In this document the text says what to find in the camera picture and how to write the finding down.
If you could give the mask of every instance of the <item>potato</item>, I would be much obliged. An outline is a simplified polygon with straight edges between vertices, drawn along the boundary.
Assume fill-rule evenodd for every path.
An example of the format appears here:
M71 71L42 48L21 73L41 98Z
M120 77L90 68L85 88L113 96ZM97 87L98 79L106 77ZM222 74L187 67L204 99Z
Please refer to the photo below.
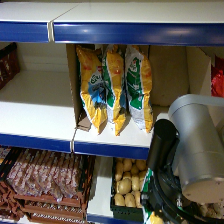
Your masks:
M117 206L125 206L124 197L121 194L115 194L114 201Z
M137 208L142 208L142 205L140 203L140 197L141 193L139 191L135 191L135 203Z
M142 190L143 182L144 182L144 180L141 180L140 183L139 183L139 190L140 191Z
M115 191L117 194L119 194L119 189L118 189L119 184L120 184L120 181L115 183Z
M131 174L135 175L138 174L138 172L139 172L138 167L136 166L136 164L134 164L131 168Z
M123 179L126 179L126 178L128 178L128 179L131 180L131 173L130 173L130 172L125 172L125 173L123 174Z
M121 180L118 185L118 192L120 194L127 194L131 191L131 180L128 178Z
M132 167L131 159L124 159L123 164L124 164L124 172L131 170Z
M139 176L133 175L131 180L132 180L132 190L133 191L139 191L139 187L140 187L140 185L139 185L139 182L140 182L139 181Z
M145 175L146 175L146 173L147 173L146 170L145 170L145 171L142 171L142 172L139 173L139 180L140 180L140 181L145 179Z
M125 205L127 207L132 207L132 208L136 207L135 198L131 193L128 193L128 194L125 195L124 201L125 201Z
M124 172L124 166L122 162L117 162L116 168L115 168L115 180L119 181L122 178Z
M123 162L123 158L116 158L117 162Z
M146 161L145 160L136 160L136 166L139 170L143 171L146 169Z

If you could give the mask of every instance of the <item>blue stripe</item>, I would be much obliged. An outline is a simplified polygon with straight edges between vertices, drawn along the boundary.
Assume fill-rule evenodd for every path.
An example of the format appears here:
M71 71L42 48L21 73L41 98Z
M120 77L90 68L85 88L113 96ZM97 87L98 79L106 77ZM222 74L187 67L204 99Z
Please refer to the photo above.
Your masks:
M149 149L133 146L95 144L75 141L74 151L75 153L86 155L147 159Z
M58 43L224 45L224 23L54 23Z
M104 223L104 224L141 224L141 222L127 221L123 219L115 219L113 217L105 217L92 214L87 214L87 221Z
M10 224L12 224L12 223L13 223L13 224L16 224L16 223L18 223L18 222L5 222L5 221L2 222L2 221L0 221L0 224L5 224L5 223L7 223L7 224L8 224L8 223L10 223Z
M0 41L48 42L47 23L0 21Z
M70 152L70 141L0 134L0 145Z

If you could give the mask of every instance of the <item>store shelf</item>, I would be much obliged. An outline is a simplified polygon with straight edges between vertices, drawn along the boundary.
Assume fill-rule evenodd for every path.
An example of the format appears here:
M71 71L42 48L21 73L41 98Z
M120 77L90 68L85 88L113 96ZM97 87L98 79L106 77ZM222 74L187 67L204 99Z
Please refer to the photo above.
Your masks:
M168 119L167 107L153 107L154 120ZM89 132L77 130L74 137L74 151L80 154L146 159L151 143L152 131L147 134L127 117L120 136L115 136L109 123L102 125L100 135L92 127Z
M80 3L54 21L56 42L223 45L223 2Z
M53 40L52 20L77 5L74 3L2 3L0 41L48 42Z
M2 221L0 221L0 223L15 223L13 220L9 220L9 219L2 219ZM37 224L35 222L30 222L26 216L24 216L23 218L21 218L18 222L16 222L18 224Z
M113 212L110 210L112 164L113 158L96 157L87 221L104 224L140 224L113 218Z
M74 107L68 73L22 71L0 93L0 145L70 152Z

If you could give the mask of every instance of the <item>plastic packaging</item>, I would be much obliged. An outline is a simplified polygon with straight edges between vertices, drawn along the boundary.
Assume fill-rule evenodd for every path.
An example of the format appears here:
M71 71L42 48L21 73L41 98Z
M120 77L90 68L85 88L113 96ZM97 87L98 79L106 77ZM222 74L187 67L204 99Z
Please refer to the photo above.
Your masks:
M42 194L42 189L39 184L39 175L38 174L40 171L40 166L41 166L44 158L46 158L46 154L47 154L47 151L43 150L41 153L41 156L33 170L33 173L32 173L33 183L32 184L31 184L31 182L29 183L31 189L33 189L33 190L35 189L36 194L34 196L40 196Z
M46 184L45 184L45 189L44 189L44 193L45 194L47 194L48 191L50 191L51 185L54 182L53 177L54 177L57 165L58 165L58 157L55 157L54 158L54 162L53 162L52 167L51 167L51 170L50 170L50 173L49 173L49 175L48 175L48 177L46 179Z
M75 156L74 154L71 154L64 186L64 195L66 198L72 198L73 196L73 192L70 190L69 185L71 184L72 181L72 171L74 167L74 162L75 162Z
M13 168L9 172L8 177L7 177L7 181L9 182L9 184L11 186L13 186L13 181L14 181L14 179L15 179L18 171L19 171L20 166L22 165L23 161L25 160L28 152L29 152L29 149L27 149L25 151L25 153L23 153L23 152L20 153L20 155L19 155L17 161L15 162Z
M25 194L27 195L36 195L38 194L38 192L32 188L32 186L34 185L34 179L33 179L33 176L32 176L32 173L33 173L33 170L35 169L35 166L38 162L40 158L40 153L39 151L37 151L36 155L35 155L35 158L32 162L32 164L29 166L27 172L26 172L26 176L25 176Z
M76 47L80 62L80 96L90 122L100 132L100 125L107 119L105 88L102 80L101 50Z
M28 168L28 164L31 160L31 154L28 153L28 155L26 156L26 159L23 161L22 165L19 168L19 171L16 175L16 178L13 181L13 188L14 190L20 194L23 192L24 189L21 189L21 185L22 185L22 181L23 181L23 176L25 175L27 168Z
M150 91L152 75L149 59L135 45L128 45L125 56L126 90L129 111L141 130L150 132L153 123Z
M54 182L51 184L51 188L50 188L50 193L52 196L54 196L54 198L57 200L57 202L60 202L63 198L63 194L61 192L61 189L59 187L59 174L60 174L60 170L61 170L61 167L64 163L64 158L65 158L65 153L61 153L61 156L60 156L60 159L58 161L58 166L55 170L55 173L54 173Z
M42 191L46 189L46 179L50 173L52 163L54 161L55 152L52 152L44 169L42 170L41 174L39 175L39 183L42 188Z
M61 189L61 192L64 195L65 195L65 181L66 181L66 175L67 175L67 172L68 172L69 161L70 161L70 154L66 154L64 163L61 167L61 170L60 170L60 173L59 173L59 176L58 176L59 187Z
M118 45L108 45L104 53L103 79L106 85L108 121L117 136L126 119L124 59Z

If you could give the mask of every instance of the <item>yellow chip bag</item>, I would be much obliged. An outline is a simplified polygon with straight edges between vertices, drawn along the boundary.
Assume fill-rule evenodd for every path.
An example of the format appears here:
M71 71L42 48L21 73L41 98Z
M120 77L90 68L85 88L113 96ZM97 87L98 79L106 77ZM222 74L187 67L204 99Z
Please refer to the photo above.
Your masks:
M150 216L150 224L164 224L163 220L155 215L155 212L152 212Z
M106 85L107 115L114 134L119 135L125 122L126 97L124 59L118 45L108 45L103 57L103 79Z
M107 119L102 63L99 60L101 50L94 51L76 46L76 52L80 62L80 96L83 107L99 134L100 125Z
M135 45L128 45L126 49L125 78L131 116L138 127L148 133L153 123L151 66L149 59Z

